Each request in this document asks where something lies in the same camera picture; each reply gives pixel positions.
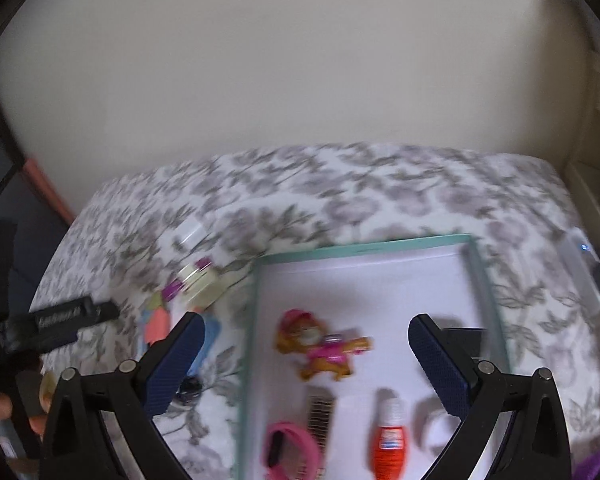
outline toy figurine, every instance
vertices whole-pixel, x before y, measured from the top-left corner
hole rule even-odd
[[[340,334],[330,333],[313,314],[296,308],[285,312],[276,335],[276,349],[280,353],[307,356],[308,362],[299,372],[303,381],[320,372],[333,372],[336,381],[349,377],[353,373],[349,354],[361,354],[371,348],[371,338],[344,341]]]

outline white wall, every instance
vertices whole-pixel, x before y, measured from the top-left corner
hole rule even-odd
[[[560,164],[586,53],[564,0],[28,0],[0,39],[0,98],[79,210],[120,174],[290,142]]]

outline silver bolt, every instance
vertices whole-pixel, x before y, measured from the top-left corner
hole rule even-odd
[[[483,374],[493,374],[496,371],[496,367],[493,365],[491,361],[480,361],[478,363],[478,370],[480,370]]]
[[[128,374],[129,372],[133,372],[136,369],[136,362],[133,359],[127,359],[126,361],[122,361],[118,370],[120,370],[123,374]]]
[[[549,368],[538,368],[538,375],[542,377],[545,381],[548,381],[553,377]]]
[[[63,381],[70,381],[71,379],[74,378],[74,376],[75,376],[75,368],[67,368],[60,374],[60,378]]]

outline glue bottle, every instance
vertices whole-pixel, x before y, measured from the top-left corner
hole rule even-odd
[[[380,404],[379,427],[373,440],[371,467],[376,480],[398,480],[407,459],[408,437],[402,425],[400,399]]]

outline white bottle cap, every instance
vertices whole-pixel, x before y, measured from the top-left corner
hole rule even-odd
[[[397,428],[402,425],[404,413],[400,399],[385,399],[380,404],[380,426],[383,428]]]

